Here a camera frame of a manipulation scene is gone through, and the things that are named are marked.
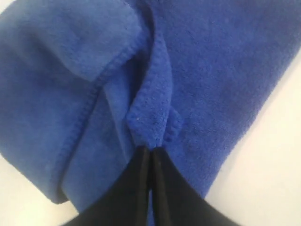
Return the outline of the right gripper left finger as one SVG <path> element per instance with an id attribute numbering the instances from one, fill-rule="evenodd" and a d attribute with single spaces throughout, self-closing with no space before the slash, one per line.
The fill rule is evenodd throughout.
<path id="1" fill-rule="evenodd" d="M 66 226 L 145 226 L 149 199 L 150 152 L 136 149 L 120 177 L 93 205 Z"/>

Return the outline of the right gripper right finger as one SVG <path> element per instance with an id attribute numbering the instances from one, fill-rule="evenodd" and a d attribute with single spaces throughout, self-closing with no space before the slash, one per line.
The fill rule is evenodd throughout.
<path id="1" fill-rule="evenodd" d="M 156 226 L 234 226 L 177 170 L 164 148 L 153 149 L 152 206 Z"/>

